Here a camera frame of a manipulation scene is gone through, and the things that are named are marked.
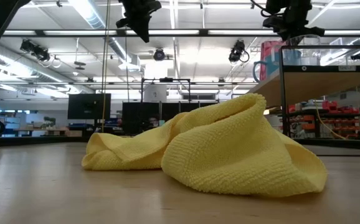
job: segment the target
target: wooden table surface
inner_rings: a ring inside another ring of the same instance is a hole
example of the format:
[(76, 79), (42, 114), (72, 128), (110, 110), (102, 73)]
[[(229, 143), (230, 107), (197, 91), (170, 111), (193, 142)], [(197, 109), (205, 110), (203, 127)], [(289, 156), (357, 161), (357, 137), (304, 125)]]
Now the wooden table surface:
[(322, 157), (321, 194), (272, 199), (196, 192), (161, 170), (88, 172), (84, 154), (84, 143), (1, 148), (0, 223), (360, 223), (360, 157)]

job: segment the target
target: monitor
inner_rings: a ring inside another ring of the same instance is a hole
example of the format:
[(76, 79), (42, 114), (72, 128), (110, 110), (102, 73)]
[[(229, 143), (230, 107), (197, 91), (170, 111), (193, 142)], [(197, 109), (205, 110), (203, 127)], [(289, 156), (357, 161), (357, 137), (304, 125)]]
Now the monitor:
[[(103, 119), (104, 94), (69, 95), (68, 119)], [(105, 94), (104, 119), (111, 114), (111, 94)]]

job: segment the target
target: yellow microfiber towel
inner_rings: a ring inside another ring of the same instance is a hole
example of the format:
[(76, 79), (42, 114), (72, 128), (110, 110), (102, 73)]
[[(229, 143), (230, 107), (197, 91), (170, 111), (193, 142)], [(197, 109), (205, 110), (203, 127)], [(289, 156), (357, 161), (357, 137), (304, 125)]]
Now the yellow microfiber towel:
[(263, 96), (247, 94), (181, 113), (162, 127), (121, 138), (94, 134), (90, 170), (156, 169), (193, 189), (285, 197), (323, 190), (327, 173), (312, 152), (274, 130)]

